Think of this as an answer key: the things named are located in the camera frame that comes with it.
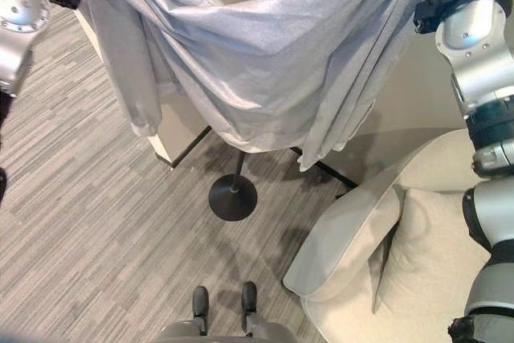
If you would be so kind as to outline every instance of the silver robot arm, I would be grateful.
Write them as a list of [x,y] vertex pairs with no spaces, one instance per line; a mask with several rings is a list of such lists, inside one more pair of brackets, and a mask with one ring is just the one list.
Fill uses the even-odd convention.
[[[75,9],[80,0],[0,0],[0,129],[31,69],[32,47],[50,23],[51,2]],[[6,182],[0,168],[0,202]]]
[[32,47],[50,22],[49,0],[0,0],[0,91],[20,93],[32,64]]
[[454,343],[514,341],[514,59],[504,35],[512,0],[427,0],[414,23],[434,32],[453,70],[452,86],[475,146],[473,169],[489,181],[465,193],[470,236],[491,253]]

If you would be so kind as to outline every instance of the floor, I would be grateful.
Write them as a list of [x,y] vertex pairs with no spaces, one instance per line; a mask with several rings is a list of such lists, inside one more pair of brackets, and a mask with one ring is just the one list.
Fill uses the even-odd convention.
[[149,342],[210,289],[211,332],[237,334],[239,289],[302,342],[323,339],[281,279],[323,210],[347,188],[290,150],[251,155],[259,192],[239,223],[207,192],[236,151],[210,133],[175,169],[122,117],[73,14],[56,10],[2,130],[10,187],[0,211],[0,329],[53,342]]

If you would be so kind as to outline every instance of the black stand base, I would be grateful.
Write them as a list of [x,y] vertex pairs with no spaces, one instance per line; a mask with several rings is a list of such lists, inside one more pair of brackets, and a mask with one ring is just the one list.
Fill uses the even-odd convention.
[[239,221],[248,217],[257,205],[257,190],[250,180],[238,177],[233,190],[234,175],[219,178],[210,188],[209,205],[214,214],[225,221]]

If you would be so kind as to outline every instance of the black metal leg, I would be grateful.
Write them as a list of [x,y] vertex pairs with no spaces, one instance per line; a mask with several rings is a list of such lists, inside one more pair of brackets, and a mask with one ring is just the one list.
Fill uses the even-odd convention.
[[241,175],[245,155],[239,151],[235,173],[219,178],[210,188],[210,208],[214,214],[226,221],[245,219],[257,205],[257,190],[254,184]]
[[230,190],[234,193],[237,193],[239,190],[239,177],[241,177],[241,170],[243,169],[244,157],[246,155],[247,154],[242,150],[239,150],[238,165],[235,168],[234,180],[232,181],[232,186],[230,187]]

